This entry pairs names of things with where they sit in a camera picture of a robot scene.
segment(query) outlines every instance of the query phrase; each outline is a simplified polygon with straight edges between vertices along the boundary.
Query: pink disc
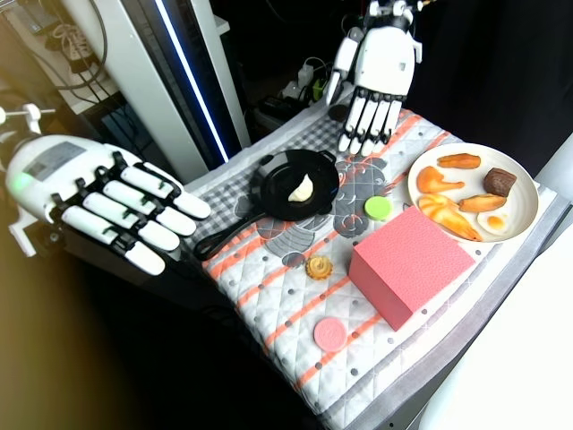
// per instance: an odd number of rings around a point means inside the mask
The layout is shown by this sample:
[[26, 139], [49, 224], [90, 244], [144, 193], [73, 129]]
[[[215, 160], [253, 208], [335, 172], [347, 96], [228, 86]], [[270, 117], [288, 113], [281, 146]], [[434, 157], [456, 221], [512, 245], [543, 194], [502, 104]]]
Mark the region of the pink disc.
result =
[[324, 351], [339, 351], [346, 344], [346, 328], [337, 318], [324, 318], [314, 326], [314, 341]]

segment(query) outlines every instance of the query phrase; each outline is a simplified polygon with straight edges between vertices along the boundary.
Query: pink box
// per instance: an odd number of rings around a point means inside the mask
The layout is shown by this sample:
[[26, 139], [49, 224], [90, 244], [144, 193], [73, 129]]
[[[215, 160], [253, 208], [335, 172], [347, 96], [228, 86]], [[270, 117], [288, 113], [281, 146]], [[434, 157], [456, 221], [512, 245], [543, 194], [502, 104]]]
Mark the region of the pink box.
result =
[[474, 259], [417, 208], [355, 246], [350, 279], [394, 330]]

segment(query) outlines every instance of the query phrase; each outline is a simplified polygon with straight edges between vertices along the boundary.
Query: plate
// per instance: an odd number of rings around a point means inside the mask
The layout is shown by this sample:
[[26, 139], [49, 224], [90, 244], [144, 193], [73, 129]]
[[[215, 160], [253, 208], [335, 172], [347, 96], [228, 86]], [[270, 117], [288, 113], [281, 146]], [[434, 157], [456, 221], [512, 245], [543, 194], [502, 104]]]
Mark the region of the plate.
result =
[[[461, 153], [479, 156], [482, 159], [482, 164], [479, 168], [474, 169], [438, 167], [439, 157]], [[505, 155], [503, 152], [499, 152], [498, 150], [494, 150], [487, 146], [477, 145], [475, 143], [451, 143], [428, 150], [414, 162], [408, 175], [408, 192], [410, 193], [410, 198], [416, 207], [418, 207], [418, 201], [423, 195], [423, 193], [420, 193], [418, 190], [416, 179], [418, 178], [420, 170], [428, 166], [434, 166], [437, 168], [444, 175], [444, 181], [463, 181], [466, 183], [466, 186], [461, 189], [449, 190], [440, 193], [449, 197], [454, 202], [459, 202], [462, 199], [466, 199], [477, 194], [485, 194], [485, 190], [483, 189], [483, 179], [492, 168], [502, 168], [503, 170], [507, 170], [517, 176], [517, 181], [513, 184], [511, 191], [509, 192], [508, 200], [506, 204], [502, 206], [504, 214], [507, 214], [508, 216], [508, 230], [503, 234], [496, 236], [483, 229], [477, 222], [477, 214], [460, 212], [468, 221], [470, 221], [472, 226], [479, 231], [484, 242], [504, 242], [521, 235], [533, 224], [539, 208], [539, 195], [537, 194], [535, 182], [526, 170], [519, 165], [519, 163]], [[446, 228], [442, 229], [459, 242], [473, 243], [455, 235]]]

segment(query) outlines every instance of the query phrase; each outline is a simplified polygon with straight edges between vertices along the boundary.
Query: box top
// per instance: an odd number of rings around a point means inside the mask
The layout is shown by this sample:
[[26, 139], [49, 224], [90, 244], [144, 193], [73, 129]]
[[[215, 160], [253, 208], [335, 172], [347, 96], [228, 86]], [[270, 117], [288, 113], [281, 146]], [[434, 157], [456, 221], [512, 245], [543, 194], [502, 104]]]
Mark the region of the box top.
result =
[[412, 311], [474, 264], [440, 227], [411, 207], [355, 247]]

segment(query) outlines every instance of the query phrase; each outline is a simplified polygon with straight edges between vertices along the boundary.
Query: white dumpling in pan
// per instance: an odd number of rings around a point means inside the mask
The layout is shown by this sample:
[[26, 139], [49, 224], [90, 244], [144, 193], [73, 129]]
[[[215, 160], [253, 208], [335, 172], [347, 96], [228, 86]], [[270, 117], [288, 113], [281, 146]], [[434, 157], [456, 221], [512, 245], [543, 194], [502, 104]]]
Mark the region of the white dumpling in pan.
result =
[[311, 198], [314, 185], [308, 175], [304, 175], [303, 182], [288, 196], [290, 202], [306, 202]]

